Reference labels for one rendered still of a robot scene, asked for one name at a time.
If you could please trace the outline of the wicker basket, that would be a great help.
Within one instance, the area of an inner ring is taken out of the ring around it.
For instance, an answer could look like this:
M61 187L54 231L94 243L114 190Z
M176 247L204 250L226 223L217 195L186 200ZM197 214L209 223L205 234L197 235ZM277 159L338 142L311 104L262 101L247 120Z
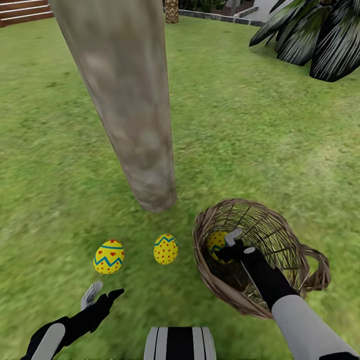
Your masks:
M246 209L235 209L236 205ZM254 211L251 212L251 209ZM271 232L266 231L264 224ZM205 212L200 211L193 226L192 244L201 279L214 296L229 304L242 316L251 315L276 322L242 264L235 260L227 264L220 263L211 255L206 258L207 241L214 232L224 231L230 234L242 227L238 239L262 252L273 269L278 268L283 273L287 271L290 286L303 300L307 293L322 291L330 285L332 279L329 258L323 252L301 244L287 220L259 201L245 198L222 199ZM272 242L279 249L275 249ZM318 269L311 276L307 256L319 261Z

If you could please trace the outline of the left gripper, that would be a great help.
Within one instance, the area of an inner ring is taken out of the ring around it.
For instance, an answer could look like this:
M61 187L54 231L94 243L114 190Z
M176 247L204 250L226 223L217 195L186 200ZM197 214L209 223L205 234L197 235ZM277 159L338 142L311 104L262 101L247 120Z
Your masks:
M103 319L109 313L114 300L124 291L125 290L123 288L120 288L110 291L108 296L104 293L98 298L95 304L80 312L86 319L86 328L84 333L93 333L98 328Z

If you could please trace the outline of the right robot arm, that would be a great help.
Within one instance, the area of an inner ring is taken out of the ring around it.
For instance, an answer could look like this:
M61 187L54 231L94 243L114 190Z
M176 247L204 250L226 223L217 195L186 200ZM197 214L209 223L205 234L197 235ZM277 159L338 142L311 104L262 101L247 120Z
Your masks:
M360 355L291 287L284 272L277 267L273 269L257 247L237 239L242 233L239 227L226 235L227 246L214 253L226 264L233 260L243 265L278 324L294 360L360 360Z

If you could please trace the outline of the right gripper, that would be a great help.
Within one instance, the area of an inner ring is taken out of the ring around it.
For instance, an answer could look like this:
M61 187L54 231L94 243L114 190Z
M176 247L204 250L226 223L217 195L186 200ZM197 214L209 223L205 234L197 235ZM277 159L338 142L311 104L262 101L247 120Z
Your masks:
M237 261L235 257L235 251L238 248L243 248L244 245L245 244L241 239L236 239L235 244L233 246L226 246L220 251L215 251L214 253L220 261L223 260L227 264L230 263L232 260Z

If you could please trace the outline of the easter egg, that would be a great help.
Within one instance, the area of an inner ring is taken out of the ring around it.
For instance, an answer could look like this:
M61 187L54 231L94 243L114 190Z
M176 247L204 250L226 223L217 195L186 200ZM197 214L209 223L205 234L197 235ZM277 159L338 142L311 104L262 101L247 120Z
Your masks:
M96 252L94 268L101 274L112 274L124 263L125 253L121 243L116 240L106 241Z
M207 253L209 256L212 256L217 262L226 264L223 259L219 260L214 252L219 252L227 246L227 242L224 240L224 237L227 236L229 232L226 231L216 231L214 232L207 240Z
M153 247L154 258L163 265L170 264L178 256L178 243L168 233L160 235Z

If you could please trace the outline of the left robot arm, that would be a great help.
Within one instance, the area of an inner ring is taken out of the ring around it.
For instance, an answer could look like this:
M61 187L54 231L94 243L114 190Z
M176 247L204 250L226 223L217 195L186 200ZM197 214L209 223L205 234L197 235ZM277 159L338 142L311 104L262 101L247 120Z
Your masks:
M108 296L102 294L103 282L96 281L90 286L81 300L81 312L69 318L64 316L36 333L27 348L26 355L20 360L53 360L63 347L70 346L74 341L88 332L93 333L109 313L114 300L125 290L112 290Z

